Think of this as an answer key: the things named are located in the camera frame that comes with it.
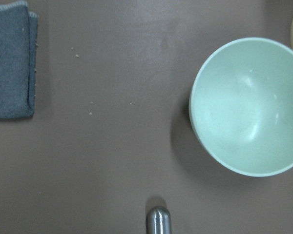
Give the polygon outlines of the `steel muddler black tip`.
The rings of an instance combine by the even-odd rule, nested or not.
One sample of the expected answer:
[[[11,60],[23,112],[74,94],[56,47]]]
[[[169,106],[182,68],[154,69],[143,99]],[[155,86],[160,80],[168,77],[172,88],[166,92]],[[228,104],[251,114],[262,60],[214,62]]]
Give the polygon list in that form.
[[[171,234],[170,212],[163,206],[153,207],[146,215],[147,234]]]

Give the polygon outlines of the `grey folded cloth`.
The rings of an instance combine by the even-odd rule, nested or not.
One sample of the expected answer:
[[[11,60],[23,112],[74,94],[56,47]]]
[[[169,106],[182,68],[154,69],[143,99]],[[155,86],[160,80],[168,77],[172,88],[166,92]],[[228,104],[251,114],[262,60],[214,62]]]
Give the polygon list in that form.
[[[24,0],[0,4],[0,119],[35,112],[38,16]]]

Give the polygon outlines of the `mint green bowl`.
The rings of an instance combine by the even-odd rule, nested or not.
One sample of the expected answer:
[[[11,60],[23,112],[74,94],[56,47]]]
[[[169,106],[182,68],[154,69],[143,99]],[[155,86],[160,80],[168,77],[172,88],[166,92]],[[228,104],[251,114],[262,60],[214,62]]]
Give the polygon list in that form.
[[[293,167],[293,50],[242,38],[213,52],[189,97],[192,129],[219,164],[241,175]]]

